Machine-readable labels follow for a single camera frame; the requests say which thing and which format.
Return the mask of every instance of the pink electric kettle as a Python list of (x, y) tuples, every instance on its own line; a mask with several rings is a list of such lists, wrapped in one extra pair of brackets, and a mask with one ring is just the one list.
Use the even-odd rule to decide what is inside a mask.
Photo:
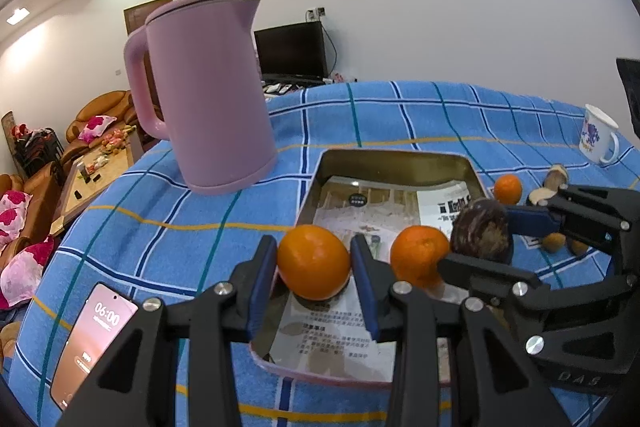
[[(184, 181), (200, 194), (248, 187), (276, 163), (251, 38), (259, 3), (176, 0), (152, 12), (124, 46), (138, 120), (171, 141)], [(151, 102), (146, 51), (164, 121)]]

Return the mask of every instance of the mug handle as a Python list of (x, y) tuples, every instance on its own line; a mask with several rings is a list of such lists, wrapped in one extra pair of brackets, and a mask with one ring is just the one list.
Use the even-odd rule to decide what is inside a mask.
[(154, 104), (151, 100), (149, 84), (146, 81), (146, 71), (143, 58), (149, 51), (146, 40), (146, 26), (140, 26), (127, 39), (124, 45), (124, 65), (129, 77), (131, 97), (136, 108), (138, 121), (146, 132), (159, 140), (169, 140), (166, 124), (156, 116)]
[(611, 158), (609, 158), (608, 160), (604, 159), (604, 156), (600, 158), (600, 161), (603, 165), (612, 164), (614, 161), (618, 159), (618, 155), (620, 154), (620, 142), (618, 141), (618, 137), (616, 136), (616, 133), (612, 132), (611, 137), (613, 138), (613, 154), (611, 155)]

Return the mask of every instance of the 06:00 clock display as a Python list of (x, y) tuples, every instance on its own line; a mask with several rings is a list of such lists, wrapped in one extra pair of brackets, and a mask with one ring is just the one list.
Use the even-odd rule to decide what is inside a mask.
[(105, 317), (107, 319), (107, 322), (110, 322), (114, 326), (117, 326), (120, 322), (120, 316), (117, 313), (108, 310), (107, 307), (101, 302), (98, 302), (95, 305), (95, 312), (100, 315), (100, 317)]

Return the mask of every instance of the television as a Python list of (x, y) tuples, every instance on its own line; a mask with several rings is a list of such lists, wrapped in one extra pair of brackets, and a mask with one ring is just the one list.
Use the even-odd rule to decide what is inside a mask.
[(320, 21), (254, 32), (262, 74), (328, 76)]

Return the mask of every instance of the white enamel mug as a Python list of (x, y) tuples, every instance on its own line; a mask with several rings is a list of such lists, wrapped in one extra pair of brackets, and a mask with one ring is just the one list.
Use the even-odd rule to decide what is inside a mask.
[[(618, 124), (608, 114), (593, 105), (586, 104), (584, 108), (580, 151), (594, 163), (609, 165), (620, 155), (620, 143), (616, 136)], [(611, 158), (605, 159), (604, 155), (609, 150), (611, 140), (613, 140), (613, 154)]]

